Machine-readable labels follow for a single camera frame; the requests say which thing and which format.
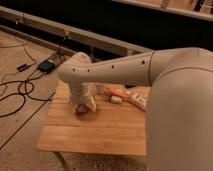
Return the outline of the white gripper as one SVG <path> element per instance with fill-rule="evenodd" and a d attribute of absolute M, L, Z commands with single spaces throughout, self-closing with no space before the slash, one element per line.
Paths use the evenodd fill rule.
<path fill-rule="evenodd" d="M 78 104 L 85 104 L 89 108 L 88 112 L 96 111 L 96 103 L 95 103 L 95 99 L 92 95 L 86 95 L 86 96 L 70 95 L 70 103 L 73 105 L 74 112 L 75 112 Z"/>

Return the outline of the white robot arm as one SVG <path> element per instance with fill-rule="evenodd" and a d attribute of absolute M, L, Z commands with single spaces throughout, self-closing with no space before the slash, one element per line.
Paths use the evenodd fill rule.
<path fill-rule="evenodd" d="M 176 48 L 97 63 L 78 52 L 58 76 L 80 104 L 93 97 L 92 82 L 148 86 L 148 171 L 213 171 L 213 52 Z"/>

